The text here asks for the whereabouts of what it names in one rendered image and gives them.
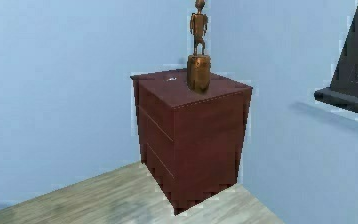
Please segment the dark red chest of drawers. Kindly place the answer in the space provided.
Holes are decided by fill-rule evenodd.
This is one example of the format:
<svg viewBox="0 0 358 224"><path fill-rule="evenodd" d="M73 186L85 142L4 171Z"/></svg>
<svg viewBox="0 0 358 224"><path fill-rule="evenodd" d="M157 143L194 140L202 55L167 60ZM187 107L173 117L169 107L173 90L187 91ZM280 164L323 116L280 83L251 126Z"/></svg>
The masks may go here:
<svg viewBox="0 0 358 224"><path fill-rule="evenodd" d="M176 215L237 183L250 86L213 74L208 91L197 94L184 69L132 81L141 162Z"/></svg>

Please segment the brown wooden figure statue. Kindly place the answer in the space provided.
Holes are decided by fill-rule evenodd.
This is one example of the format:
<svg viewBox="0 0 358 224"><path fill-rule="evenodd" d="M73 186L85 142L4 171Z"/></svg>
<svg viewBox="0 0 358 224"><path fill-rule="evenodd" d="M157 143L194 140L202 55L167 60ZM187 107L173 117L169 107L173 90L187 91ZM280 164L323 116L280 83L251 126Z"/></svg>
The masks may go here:
<svg viewBox="0 0 358 224"><path fill-rule="evenodd" d="M188 88L204 93L210 84L211 57L205 53L204 36L208 29L208 16L202 12L205 0L195 0L196 13L191 15L190 33L193 35L193 53L187 60Z"/></svg>

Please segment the black framed window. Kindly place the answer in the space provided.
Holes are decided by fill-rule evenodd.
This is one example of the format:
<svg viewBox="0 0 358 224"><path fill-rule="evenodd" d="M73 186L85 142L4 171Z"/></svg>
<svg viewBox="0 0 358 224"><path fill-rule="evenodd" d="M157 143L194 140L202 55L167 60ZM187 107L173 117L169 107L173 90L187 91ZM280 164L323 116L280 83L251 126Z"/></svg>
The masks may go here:
<svg viewBox="0 0 358 224"><path fill-rule="evenodd" d="M314 97L358 113L358 4L330 86L315 91Z"/></svg>

